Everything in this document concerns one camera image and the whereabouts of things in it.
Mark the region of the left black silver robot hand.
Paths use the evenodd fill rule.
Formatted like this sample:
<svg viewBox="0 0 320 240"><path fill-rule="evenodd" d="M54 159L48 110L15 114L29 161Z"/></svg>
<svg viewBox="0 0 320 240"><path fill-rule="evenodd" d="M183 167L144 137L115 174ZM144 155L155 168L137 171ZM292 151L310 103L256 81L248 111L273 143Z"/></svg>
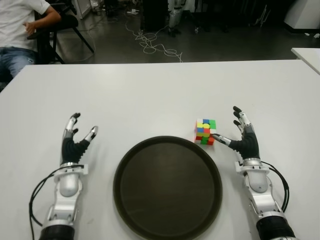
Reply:
<svg viewBox="0 0 320 240"><path fill-rule="evenodd" d="M83 154L88 149L91 141L98 133L98 126L94 126L81 141L75 142L74 135L79 131L79 129L74 128L74 126L78 122L78 118L80 116L81 114L79 112L74 113L65 126L61 145L61 166L68 163L78 164Z"/></svg>

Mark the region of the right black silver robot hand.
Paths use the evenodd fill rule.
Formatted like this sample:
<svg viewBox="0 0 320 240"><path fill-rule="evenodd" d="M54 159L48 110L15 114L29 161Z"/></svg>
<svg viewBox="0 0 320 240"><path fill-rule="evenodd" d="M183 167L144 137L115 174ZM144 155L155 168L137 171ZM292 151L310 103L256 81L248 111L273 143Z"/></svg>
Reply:
<svg viewBox="0 0 320 240"><path fill-rule="evenodd" d="M220 134L214 133L213 138L238 152L242 159L260 159L259 144L254 127L247 115L237 106L233 106L233 115L237 118L233 123L241 133L241 140L232 140Z"/></svg>

